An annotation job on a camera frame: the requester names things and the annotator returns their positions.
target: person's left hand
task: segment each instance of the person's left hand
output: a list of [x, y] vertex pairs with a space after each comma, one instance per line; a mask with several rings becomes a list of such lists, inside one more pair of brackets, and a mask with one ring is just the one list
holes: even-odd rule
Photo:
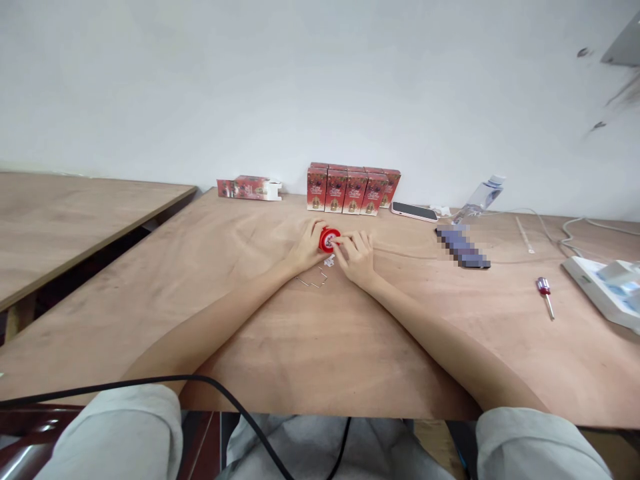
[[328, 258], [329, 254], [323, 252], [318, 247], [320, 244], [320, 234], [326, 226], [327, 222], [322, 219], [311, 220], [305, 225], [302, 236], [293, 246], [285, 260], [292, 268], [294, 276]]

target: product box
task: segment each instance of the product box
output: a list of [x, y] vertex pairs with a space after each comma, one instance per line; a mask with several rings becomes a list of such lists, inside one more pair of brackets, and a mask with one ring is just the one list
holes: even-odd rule
[[218, 197], [238, 198], [247, 200], [279, 201], [278, 190], [282, 183], [266, 177], [252, 177], [240, 175], [235, 180], [216, 180]]
[[325, 210], [327, 193], [327, 170], [309, 167], [307, 169], [307, 210]]
[[347, 172], [347, 191], [345, 192], [345, 206], [342, 208], [342, 213], [360, 215], [368, 180], [369, 176], [364, 172]]
[[327, 171], [327, 197], [325, 212], [342, 213], [347, 190], [347, 172], [341, 170]]
[[383, 173], [368, 173], [367, 175], [369, 176], [369, 180], [367, 182], [362, 208], [360, 208], [360, 215], [376, 216], [389, 181]]
[[396, 188], [398, 188], [401, 174], [400, 170], [384, 169], [384, 171], [389, 183], [387, 184], [387, 189], [382, 197], [382, 202], [380, 202], [380, 208], [389, 208], [393, 201], [393, 194], [395, 193]]
[[385, 171], [376, 167], [365, 167], [365, 172], [367, 173], [384, 173]]

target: person's right hand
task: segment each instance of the person's right hand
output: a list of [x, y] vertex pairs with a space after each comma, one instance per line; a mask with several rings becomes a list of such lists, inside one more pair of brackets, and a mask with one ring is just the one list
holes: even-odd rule
[[362, 289], [377, 277], [373, 270], [373, 238], [364, 231], [342, 233], [332, 241], [333, 252], [347, 278]]

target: smartphone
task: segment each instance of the smartphone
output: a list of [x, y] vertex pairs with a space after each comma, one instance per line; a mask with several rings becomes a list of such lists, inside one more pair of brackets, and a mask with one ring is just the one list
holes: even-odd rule
[[416, 207], [415, 205], [407, 205], [406, 203], [391, 202], [391, 213], [432, 223], [438, 221], [438, 215], [436, 215], [433, 210]]
[[457, 229], [435, 229], [435, 234], [440, 237], [440, 241], [444, 243], [453, 259], [458, 262], [462, 268], [491, 268], [491, 261], [487, 260], [486, 255], [482, 255], [480, 250], [475, 248], [468, 238], [465, 231]]

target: black cable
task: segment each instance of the black cable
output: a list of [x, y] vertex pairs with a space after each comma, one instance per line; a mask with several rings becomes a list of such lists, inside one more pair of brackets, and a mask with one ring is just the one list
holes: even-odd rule
[[[204, 375], [165, 375], [163, 377], [149, 377], [149, 378], [136, 379], [136, 380], [123, 380], [123, 381], [117, 381], [112, 383], [103, 383], [102, 385], [92, 385], [90, 387], [80, 387], [80, 388], [69, 389], [69, 390], [60, 390], [57, 392], [42, 393], [40, 395], [31, 395], [29, 397], [20, 397], [20, 398], [15, 398], [10, 400], [2, 400], [0, 401], [0, 409], [22, 407], [24, 405], [31, 405], [33, 403], [42, 403], [42, 402], [58, 400], [66, 397], [74, 397], [76, 395], [85, 395], [87, 393], [95, 393], [103, 390], [113, 390], [116, 388], [132, 387], [134, 385], [145, 385], [147, 383], [161, 383], [161, 382], [180, 381], [180, 380], [202, 381], [202, 382], [208, 383], [212, 387], [216, 388], [220, 393], [222, 393], [222, 395], [227, 400], [229, 400], [230, 404], [232, 404], [236, 408], [236, 410], [240, 412], [240, 414], [245, 418], [247, 423], [250, 424], [251, 428], [260, 439], [260, 442], [262, 442], [262, 444], [265, 446], [265, 449], [267, 450], [267, 453], [275, 463], [275, 466], [278, 467], [278, 470], [280, 470], [280, 473], [282, 473], [282, 476], [286, 478], [286, 480], [295, 480], [291, 476], [287, 468], [284, 466], [284, 464], [282, 463], [282, 460], [280, 460], [280, 457], [278, 457], [278, 454], [276, 454], [276, 452], [273, 450], [273, 447], [269, 443], [267, 436], [264, 434], [264, 432], [262, 432], [262, 430], [260, 429], [258, 424], [255, 422], [255, 420], [252, 418], [252, 416], [249, 414], [249, 412], [240, 404], [240, 402], [238, 402], [238, 400], [231, 394], [231, 392], [229, 392], [229, 390], [227, 390], [226, 388], [224, 388], [224, 386], [222, 386], [220, 382], [212, 378], [206, 377]], [[333, 470], [331, 470], [331, 473], [327, 477], [327, 480], [331, 480], [333, 478], [333, 476], [338, 470], [338, 467], [340, 466], [340, 462], [342, 462], [342, 455], [345, 451], [345, 446], [347, 444], [347, 434], [349, 433], [350, 424], [351, 424], [351, 417], [347, 419], [345, 433], [344, 433], [344, 436], [342, 437], [342, 445], [340, 446], [340, 454], [338, 455], [338, 459], [336, 460], [335, 465], [333, 466]]]

